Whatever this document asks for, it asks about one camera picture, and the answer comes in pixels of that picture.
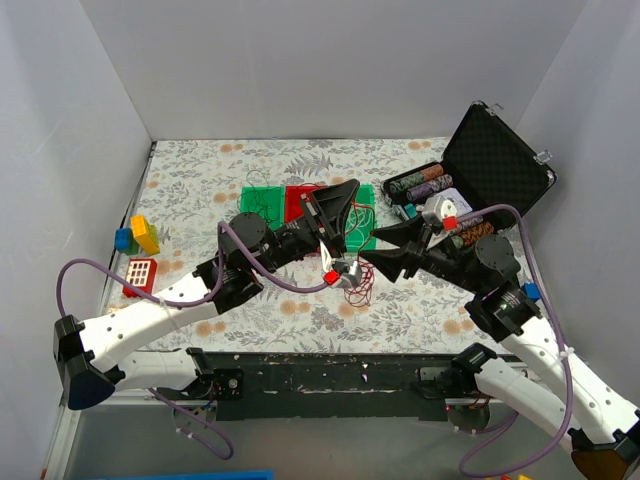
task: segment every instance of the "yellow object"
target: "yellow object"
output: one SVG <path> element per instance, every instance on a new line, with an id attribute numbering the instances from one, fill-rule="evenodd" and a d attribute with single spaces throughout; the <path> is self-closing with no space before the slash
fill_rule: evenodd
<path id="1" fill-rule="evenodd" d="M 156 227 L 149 224 L 144 215 L 131 217 L 131 230 L 134 240 L 147 252 L 147 255 L 155 255 L 160 252 Z"/>

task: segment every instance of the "floral tablecloth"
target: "floral tablecloth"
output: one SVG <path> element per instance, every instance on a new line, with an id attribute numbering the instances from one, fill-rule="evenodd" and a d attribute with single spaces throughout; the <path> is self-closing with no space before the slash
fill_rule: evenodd
<path id="1" fill-rule="evenodd" d="M 372 184 L 378 226 L 398 223 L 384 204 L 380 181 L 414 165 L 439 161 L 448 138 L 420 140 L 242 140 L 160 141 L 135 213 L 158 229 L 161 252 L 154 290 L 174 283 L 211 258 L 217 222 L 238 213 L 247 185 L 336 184 L 357 178 Z M 516 239 L 515 232 L 507 235 Z M 522 263 L 522 247 L 512 242 Z M 117 271 L 126 273 L 121 255 Z M 321 282 L 319 258 L 282 268 L 283 280 L 311 286 Z M 313 295 L 281 290 L 265 281 L 256 298 L 226 314 L 189 325 L 151 344 L 151 349 L 195 346 L 230 352 L 457 353 L 482 341 L 504 353 L 469 319 L 463 305 L 471 295 L 420 272 L 396 284 L 376 274 L 370 306 L 349 305 L 341 291 Z M 110 286 L 108 308 L 136 301 Z"/>

